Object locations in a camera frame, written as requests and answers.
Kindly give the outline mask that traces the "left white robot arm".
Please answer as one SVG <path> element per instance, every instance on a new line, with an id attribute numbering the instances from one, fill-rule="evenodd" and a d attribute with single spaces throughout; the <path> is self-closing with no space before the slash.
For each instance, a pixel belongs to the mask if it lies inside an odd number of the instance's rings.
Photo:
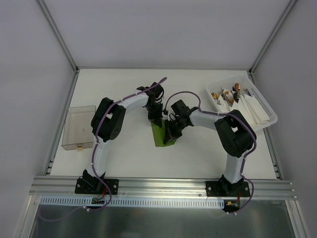
<path id="1" fill-rule="evenodd" d="M 91 121 L 94 135 L 93 153 L 90 165 L 83 171 L 82 179 L 91 193 L 102 191 L 102 179 L 106 173 L 106 158 L 111 141 L 121 132 L 124 117 L 129 112 L 146 108 L 148 120 L 162 127 L 162 98 L 164 89 L 161 82 L 154 82 L 150 87 L 138 87 L 135 93 L 121 100 L 103 98 Z"/>

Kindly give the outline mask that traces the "green paper napkin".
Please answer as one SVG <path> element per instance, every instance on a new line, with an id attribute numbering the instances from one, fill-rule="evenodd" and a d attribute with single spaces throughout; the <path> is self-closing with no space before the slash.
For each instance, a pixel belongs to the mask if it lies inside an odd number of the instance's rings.
<path id="1" fill-rule="evenodd" d="M 167 146 L 174 145 L 176 143 L 177 139 L 170 140 L 164 144 L 163 140 L 164 140 L 164 136 L 165 136 L 165 124 L 164 124 L 163 119 L 161 120 L 161 122 L 162 122 L 161 127 L 154 124 L 153 122 L 151 123 L 155 146 L 156 147 L 167 147 Z"/>

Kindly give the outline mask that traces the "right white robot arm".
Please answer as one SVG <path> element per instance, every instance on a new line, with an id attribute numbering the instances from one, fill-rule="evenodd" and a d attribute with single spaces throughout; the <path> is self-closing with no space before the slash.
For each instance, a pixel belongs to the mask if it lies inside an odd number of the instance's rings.
<path id="1" fill-rule="evenodd" d="M 171 105 L 174 119 L 165 121 L 163 143 L 167 144 L 182 136 L 188 126 L 200 126 L 215 130 L 227 153 L 225 171 L 221 177 L 222 192 L 233 196 L 243 182 L 246 157 L 257 145 L 257 136 L 238 110 L 228 113 L 201 111 L 199 107 L 188 107 L 182 100 Z"/>

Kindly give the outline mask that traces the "clear smoked plastic box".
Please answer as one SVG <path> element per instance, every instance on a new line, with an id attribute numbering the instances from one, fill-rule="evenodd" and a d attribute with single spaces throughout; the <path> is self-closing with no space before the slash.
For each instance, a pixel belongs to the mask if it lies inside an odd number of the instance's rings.
<path id="1" fill-rule="evenodd" d="M 78 146 L 83 149 L 93 147 L 91 121 L 95 112 L 95 105 L 68 109 L 61 144 L 65 150 L 76 150 Z"/>

